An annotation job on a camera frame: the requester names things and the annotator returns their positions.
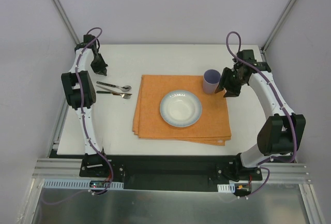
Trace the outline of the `lilac plastic cup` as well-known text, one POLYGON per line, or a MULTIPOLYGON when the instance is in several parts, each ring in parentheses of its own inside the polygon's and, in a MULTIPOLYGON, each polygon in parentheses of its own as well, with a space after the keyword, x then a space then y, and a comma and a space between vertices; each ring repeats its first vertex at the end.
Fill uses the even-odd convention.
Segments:
POLYGON ((213 94, 219 85, 221 74, 219 71, 209 69, 203 75, 203 92, 213 94))

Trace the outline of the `gold-tipped knife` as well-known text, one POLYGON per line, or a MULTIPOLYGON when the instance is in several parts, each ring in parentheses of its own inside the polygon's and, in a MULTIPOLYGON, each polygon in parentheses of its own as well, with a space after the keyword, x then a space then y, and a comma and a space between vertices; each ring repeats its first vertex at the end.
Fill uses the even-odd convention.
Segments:
POLYGON ((108 92, 108 91, 96 91, 97 94, 112 94, 112 95, 116 95, 116 96, 122 96, 121 93, 117 93, 117 92, 108 92))

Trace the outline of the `silver spoon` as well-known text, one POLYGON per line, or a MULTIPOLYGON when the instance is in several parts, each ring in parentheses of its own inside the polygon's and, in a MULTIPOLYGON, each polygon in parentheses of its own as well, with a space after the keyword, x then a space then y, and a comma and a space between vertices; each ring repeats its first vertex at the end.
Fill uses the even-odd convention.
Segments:
POLYGON ((132 89, 132 87, 130 85, 118 86, 118 85, 104 83, 104 82, 100 82, 100 81, 97 81, 96 83, 99 85, 120 89, 122 92, 128 92, 132 89))

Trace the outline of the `silver fork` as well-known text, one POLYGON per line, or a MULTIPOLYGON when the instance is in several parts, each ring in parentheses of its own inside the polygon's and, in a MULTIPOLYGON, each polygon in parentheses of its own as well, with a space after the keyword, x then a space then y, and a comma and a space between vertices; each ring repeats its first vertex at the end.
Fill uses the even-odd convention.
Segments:
MULTIPOLYGON (((105 87, 103 87, 103 86, 97 86, 97 87, 99 87, 100 89, 102 89, 102 91, 116 92, 116 91, 113 91, 113 90, 111 90, 111 89, 105 88, 105 87)), ((122 97, 123 99, 130 99, 131 96, 132 96, 132 94, 130 94, 130 93, 121 93, 121 94, 122 94, 121 97, 122 97)))

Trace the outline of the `orange cloth napkin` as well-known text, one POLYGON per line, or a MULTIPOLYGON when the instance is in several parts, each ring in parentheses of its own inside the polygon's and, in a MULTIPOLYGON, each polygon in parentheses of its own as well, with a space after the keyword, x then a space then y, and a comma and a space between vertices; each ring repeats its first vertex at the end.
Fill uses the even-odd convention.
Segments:
POLYGON ((186 140, 224 145, 231 139, 227 100, 224 92, 203 92, 202 76, 143 75, 133 118, 133 132, 141 139, 186 140), (164 96, 175 90, 195 94, 202 104, 202 115, 189 127, 174 127, 160 114, 164 96))

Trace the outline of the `white blue-rimmed plate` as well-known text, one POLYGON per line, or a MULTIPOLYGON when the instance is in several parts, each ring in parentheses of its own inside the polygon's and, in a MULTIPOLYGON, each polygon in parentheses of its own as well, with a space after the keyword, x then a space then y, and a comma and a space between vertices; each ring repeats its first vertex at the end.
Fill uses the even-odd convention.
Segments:
POLYGON ((192 92, 171 91, 160 102, 162 119, 173 127, 184 128, 195 124, 202 115, 202 104, 192 92))

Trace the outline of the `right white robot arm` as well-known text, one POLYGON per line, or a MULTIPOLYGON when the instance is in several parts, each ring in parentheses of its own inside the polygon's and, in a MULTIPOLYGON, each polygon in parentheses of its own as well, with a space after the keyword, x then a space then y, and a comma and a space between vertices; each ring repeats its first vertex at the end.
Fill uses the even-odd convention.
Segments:
POLYGON ((306 119, 286 104, 268 63, 258 62, 252 50, 237 52, 233 62, 233 68, 224 68, 215 92, 224 91, 225 98, 238 97, 243 85, 250 86, 266 118, 256 145, 241 153, 240 163, 232 168, 234 177, 244 180, 251 174, 251 168, 271 159, 292 162, 302 140, 306 119))

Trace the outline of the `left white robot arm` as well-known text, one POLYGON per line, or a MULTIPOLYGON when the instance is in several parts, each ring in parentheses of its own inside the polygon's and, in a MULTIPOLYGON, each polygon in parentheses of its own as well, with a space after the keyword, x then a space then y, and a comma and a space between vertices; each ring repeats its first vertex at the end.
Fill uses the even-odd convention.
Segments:
POLYGON ((102 153, 102 141, 97 135, 94 124, 94 104, 96 91, 89 74, 106 76, 108 65, 99 52, 98 38, 90 33, 83 36, 83 42, 76 45, 76 58, 67 73, 61 75, 65 98, 74 109, 83 133, 84 154, 102 153))

